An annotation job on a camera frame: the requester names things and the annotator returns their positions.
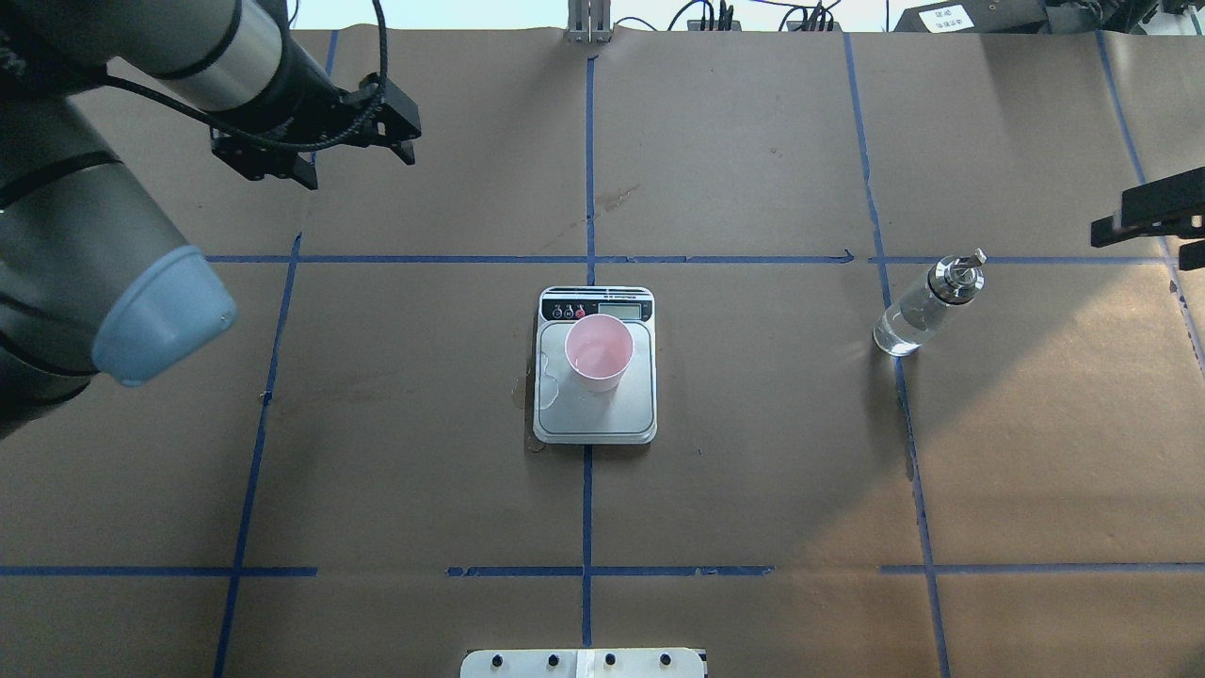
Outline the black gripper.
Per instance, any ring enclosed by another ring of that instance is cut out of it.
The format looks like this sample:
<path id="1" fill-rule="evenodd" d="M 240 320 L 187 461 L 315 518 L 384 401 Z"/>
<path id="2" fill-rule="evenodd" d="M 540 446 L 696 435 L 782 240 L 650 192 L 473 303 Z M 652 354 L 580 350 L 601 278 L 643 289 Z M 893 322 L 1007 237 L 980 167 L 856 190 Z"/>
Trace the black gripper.
<path id="1" fill-rule="evenodd" d="M 318 143 L 330 149 L 334 138 L 345 130 L 349 134 L 340 145 L 359 149 L 383 147 L 405 166 L 416 164 L 413 142 L 423 132 L 419 107 L 395 82 L 380 73 L 368 73 L 354 92 L 337 89 L 331 100 L 305 96 L 284 124 L 258 135 L 277 143 Z M 245 179 L 276 177 L 292 179 L 307 190 L 319 188 L 310 151 L 266 149 L 214 128 L 210 130 L 210 147 L 216 159 Z"/>

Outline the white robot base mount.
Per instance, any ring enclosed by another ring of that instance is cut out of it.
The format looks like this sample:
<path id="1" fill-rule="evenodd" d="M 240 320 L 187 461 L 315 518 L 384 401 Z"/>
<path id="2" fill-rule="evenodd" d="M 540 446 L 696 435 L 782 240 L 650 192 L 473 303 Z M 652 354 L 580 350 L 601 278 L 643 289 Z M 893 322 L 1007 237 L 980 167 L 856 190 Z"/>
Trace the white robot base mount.
<path id="1" fill-rule="evenodd" d="M 707 677 L 706 652 L 687 647 L 469 652 L 460 677 Z"/>

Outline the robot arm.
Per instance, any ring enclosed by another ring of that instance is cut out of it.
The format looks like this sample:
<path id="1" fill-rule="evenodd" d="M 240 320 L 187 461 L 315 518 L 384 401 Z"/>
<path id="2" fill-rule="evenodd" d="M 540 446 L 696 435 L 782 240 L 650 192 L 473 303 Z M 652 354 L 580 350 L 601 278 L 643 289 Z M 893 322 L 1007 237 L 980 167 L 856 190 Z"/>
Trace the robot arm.
<path id="1" fill-rule="evenodd" d="M 196 246 L 74 106 L 119 89 L 208 128 L 243 179 L 315 190 L 340 145 L 416 160 L 419 107 L 378 67 L 340 89 L 284 1 L 2 4 L 2 434 L 107 375 L 141 387 L 224 334 L 237 308 Z"/>

